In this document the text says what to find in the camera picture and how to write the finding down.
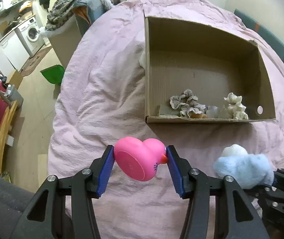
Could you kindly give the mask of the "cream white scrunchie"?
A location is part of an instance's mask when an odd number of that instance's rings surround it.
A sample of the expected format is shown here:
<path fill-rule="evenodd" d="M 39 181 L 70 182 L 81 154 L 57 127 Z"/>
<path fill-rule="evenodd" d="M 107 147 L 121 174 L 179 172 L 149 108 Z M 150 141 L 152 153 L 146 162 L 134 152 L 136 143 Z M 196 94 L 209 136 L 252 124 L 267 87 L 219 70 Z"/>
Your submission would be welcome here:
<path fill-rule="evenodd" d="M 248 120 L 248 114 L 245 112 L 246 106 L 242 104 L 242 96 L 237 96 L 230 92 L 224 97 L 224 108 L 229 116 L 235 120 Z"/>

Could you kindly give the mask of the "brown cardboard box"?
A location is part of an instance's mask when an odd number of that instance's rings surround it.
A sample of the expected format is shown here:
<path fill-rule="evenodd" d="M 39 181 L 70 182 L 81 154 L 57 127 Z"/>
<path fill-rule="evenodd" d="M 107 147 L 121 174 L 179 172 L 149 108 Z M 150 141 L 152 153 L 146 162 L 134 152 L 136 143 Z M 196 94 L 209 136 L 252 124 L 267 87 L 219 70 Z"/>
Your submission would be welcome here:
<path fill-rule="evenodd" d="M 248 122 L 274 120 L 276 111 L 269 75 L 256 42 L 189 21 L 145 17 L 146 123 L 196 123 L 180 117 L 170 97 L 190 89 L 218 122 L 224 97 L 242 96 Z"/>

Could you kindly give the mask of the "teal headboard cushion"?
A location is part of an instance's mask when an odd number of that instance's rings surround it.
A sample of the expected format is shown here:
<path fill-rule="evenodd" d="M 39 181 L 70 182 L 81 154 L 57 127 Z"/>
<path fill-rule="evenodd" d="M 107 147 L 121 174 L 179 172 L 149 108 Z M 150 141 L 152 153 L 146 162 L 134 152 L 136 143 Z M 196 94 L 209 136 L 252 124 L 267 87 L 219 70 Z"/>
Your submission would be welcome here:
<path fill-rule="evenodd" d="M 258 23 L 244 12 L 235 9 L 234 14 L 241 19 L 247 28 L 258 33 L 259 36 L 261 36 L 261 38 L 263 38 L 265 42 L 269 44 L 269 46 L 276 52 L 284 63 L 284 43 L 278 37 L 276 37 L 269 29 Z"/>

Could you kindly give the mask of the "orange small cup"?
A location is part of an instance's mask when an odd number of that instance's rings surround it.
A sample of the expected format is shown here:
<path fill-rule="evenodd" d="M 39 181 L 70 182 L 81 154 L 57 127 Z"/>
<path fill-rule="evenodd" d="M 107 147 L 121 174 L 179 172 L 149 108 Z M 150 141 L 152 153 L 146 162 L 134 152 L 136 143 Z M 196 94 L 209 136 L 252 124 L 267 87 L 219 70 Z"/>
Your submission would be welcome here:
<path fill-rule="evenodd" d="M 207 115 L 205 113 L 196 113 L 190 116 L 192 119 L 207 119 Z"/>

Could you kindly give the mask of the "green plastic dustpan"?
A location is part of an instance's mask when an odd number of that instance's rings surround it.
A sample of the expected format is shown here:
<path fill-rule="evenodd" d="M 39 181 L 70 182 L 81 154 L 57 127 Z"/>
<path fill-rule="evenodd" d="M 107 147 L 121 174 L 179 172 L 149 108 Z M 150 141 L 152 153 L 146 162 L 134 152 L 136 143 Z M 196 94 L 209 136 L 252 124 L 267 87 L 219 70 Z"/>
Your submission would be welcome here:
<path fill-rule="evenodd" d="M 40 71 L 43 77 L 51 84 L 61 85 L 64 76 L 64 67 L 57 64 Z"/>

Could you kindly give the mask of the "light blue fluffy cloth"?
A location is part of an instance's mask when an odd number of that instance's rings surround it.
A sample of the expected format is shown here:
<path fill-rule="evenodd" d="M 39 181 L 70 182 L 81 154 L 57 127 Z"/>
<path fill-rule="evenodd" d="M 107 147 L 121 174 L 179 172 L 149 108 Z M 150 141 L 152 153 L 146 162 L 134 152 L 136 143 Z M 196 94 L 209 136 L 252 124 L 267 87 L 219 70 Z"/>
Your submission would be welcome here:
<path fill-rule="evenodd" d="M 272 185 L 274 172 L 265 154 L 249 154 L 245 148 L 233 144 L 224 148 L 213 164 L 217 177 L 232 176 L 242 189 L 260 184 Z"/>

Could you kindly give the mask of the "blue grey fur-trimmed jacket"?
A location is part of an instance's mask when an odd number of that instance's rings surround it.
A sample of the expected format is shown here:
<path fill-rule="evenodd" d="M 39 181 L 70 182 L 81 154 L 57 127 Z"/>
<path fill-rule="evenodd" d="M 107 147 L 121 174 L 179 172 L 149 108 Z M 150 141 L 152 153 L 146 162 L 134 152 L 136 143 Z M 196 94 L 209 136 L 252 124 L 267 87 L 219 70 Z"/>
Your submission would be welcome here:
<path fill-rule="evenodd" d="M 79 0 L 72 7 L 72 13 L 83 36 L 89 27 L 105 12 L 114 7 L 111 0 Z"/>

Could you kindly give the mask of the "patterned floor mat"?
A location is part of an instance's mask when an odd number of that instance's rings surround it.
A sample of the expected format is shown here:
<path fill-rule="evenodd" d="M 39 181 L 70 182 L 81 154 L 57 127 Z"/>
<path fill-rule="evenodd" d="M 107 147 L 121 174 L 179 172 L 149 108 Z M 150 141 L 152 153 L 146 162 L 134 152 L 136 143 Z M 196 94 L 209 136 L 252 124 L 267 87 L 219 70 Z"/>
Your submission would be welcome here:
<path fill-rule="evenodd" d="M 30 75 L 51 49 L 52 46 L 40 49 L 33 57 L 29 58 L 20 70 L 21 76 L 26 77 Z"/>

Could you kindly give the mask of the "beige laundry bin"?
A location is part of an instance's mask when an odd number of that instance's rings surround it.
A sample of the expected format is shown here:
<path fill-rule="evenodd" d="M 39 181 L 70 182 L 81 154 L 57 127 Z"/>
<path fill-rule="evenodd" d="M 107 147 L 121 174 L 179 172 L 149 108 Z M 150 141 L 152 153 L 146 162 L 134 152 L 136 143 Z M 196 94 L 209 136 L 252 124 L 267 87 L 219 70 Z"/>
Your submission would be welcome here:
<path fill-rule="evenodd" d="M 48 38 L 61 65 L 65 69 L 88 28 L 89 25 L 85 20 L 79 16 L 74 16 L 69 21 L 69 25 L 64 32 Z"/>

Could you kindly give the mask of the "grey small bin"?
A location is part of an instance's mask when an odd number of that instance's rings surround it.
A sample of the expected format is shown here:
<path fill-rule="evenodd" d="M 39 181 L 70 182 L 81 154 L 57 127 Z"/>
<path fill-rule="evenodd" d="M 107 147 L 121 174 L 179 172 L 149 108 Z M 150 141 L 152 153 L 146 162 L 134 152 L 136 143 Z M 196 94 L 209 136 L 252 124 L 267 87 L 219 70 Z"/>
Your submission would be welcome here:
<path fill-rule="evenodd" d="M 23 104 L 23 97 L 18 92 L 15 85 L 8 84 L 5 95 L 9 101 L 11 102 L 17 101 L 17 109 L 21 108 Z"/>

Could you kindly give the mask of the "white cloth behind box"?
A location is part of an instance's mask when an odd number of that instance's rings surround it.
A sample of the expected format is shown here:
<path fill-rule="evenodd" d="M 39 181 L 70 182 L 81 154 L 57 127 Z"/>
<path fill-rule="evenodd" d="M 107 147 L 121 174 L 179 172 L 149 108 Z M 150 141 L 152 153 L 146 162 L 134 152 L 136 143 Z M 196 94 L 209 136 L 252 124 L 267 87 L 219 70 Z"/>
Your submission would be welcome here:
<path fill-rule="evenodd" d="M 139 58 L 139 64 L 140 66 L 145 70 L 147 66 L 147 59 L 146 59 L 146 53 L 145 50 L 143 50 L 140 58 Z"/>

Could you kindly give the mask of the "white washing machine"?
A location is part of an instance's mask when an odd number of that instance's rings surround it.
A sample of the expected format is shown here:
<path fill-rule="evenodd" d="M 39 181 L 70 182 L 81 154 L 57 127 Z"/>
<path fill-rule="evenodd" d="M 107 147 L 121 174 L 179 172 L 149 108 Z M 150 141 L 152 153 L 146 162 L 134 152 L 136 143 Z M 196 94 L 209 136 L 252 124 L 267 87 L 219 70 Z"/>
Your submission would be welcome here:
<path fill-rule="evenodd" d="M 44 39 L 40 35 L 40 29 L 35 16 L 21 23 L 15 29 L 15 33 L 18 35 L 18 38 L 25 47 L 30 58 L 34 57 L 38 50 L 45 45 Z"/>

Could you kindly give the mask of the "pink rubber duck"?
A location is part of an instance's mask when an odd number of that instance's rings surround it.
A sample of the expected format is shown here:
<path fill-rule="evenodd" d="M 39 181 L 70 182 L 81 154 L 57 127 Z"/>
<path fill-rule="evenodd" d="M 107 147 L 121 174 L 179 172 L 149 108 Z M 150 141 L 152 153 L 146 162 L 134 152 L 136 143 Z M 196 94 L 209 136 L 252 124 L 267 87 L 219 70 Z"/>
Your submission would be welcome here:
<path fill-rule="evenodd" d="M 166 147 L 158 139 L 141 141 L 127 136 L 114 146 L 114 158 L 120 169 L 137 181 L 149 181 L 156 175 L 158 166 L 166 164 Z"/>

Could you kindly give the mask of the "small cardboard box on floor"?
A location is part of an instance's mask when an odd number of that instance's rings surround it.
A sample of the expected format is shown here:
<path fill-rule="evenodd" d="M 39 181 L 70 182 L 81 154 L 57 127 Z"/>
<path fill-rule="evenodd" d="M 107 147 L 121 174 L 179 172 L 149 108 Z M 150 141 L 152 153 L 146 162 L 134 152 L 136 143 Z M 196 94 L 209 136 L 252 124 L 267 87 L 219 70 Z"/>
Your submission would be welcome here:
<path fill-rule="evenodd" d="M 14 70 L 8 77 L 7 77 L 7 84 L 14 85 L 15 88 L 18 90 L 19 86 L 23 81 L 23 77 L 18 70 Z"/>

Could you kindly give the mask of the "beige lace scrunchie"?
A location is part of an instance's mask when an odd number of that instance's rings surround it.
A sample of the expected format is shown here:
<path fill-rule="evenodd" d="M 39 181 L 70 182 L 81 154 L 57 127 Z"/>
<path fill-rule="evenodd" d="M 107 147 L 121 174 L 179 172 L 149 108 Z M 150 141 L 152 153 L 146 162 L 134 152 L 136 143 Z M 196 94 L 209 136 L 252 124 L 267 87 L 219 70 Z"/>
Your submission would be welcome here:
<path fill-rule="evenodd" d="M 206 113 L 206 105 L 198 102 L 192 90 L 186 89 L 180 95 L 170 97 L 171 108 L 179 112 L 180 117 L 190 118 L 192 114 Z"/>

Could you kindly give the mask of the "pink bed duvet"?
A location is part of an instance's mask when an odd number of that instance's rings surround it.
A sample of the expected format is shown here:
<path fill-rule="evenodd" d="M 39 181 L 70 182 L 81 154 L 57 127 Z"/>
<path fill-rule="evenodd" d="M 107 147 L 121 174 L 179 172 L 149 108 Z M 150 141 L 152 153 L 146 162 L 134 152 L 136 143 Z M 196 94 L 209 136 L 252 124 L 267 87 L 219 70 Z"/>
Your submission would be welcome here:
<path fill-rule="evenodd" d="M 276 120 L 255 123 L 145 123 L 144 18 L 194 21 L 257 42 L 272 86 Z M 107 145 L 133 136 L 174 145 L 191 166 L 214 176 L 222 150 L 239 144 L 264 153 L 284 168 L 284 63 L 233 13 L 207 0 L 126 0 L 85 33 L 65 71 L 55 104 L 48 174 L 73 176 L 99 158 Z M 175 192 L 168 168 L 149 182 L 130 179 L 115 165 L 102 199 L 94 201 L 101 238 L 179 238 L 188 202 Z"/>

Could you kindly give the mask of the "white kitchen cabinet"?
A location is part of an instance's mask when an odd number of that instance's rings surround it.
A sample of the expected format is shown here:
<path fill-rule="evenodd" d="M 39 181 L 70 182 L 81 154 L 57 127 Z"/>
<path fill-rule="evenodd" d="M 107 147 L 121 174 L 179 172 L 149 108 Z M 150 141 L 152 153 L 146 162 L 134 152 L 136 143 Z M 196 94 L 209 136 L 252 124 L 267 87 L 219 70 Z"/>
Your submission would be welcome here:
<path fill-rule="evenodd" d="M 20 71 L 28 59 L 29 53 L 15 31 L 11 31 L 0 41 L 0 72 L 4 76 L 10 75 L 14 70 Z"/>

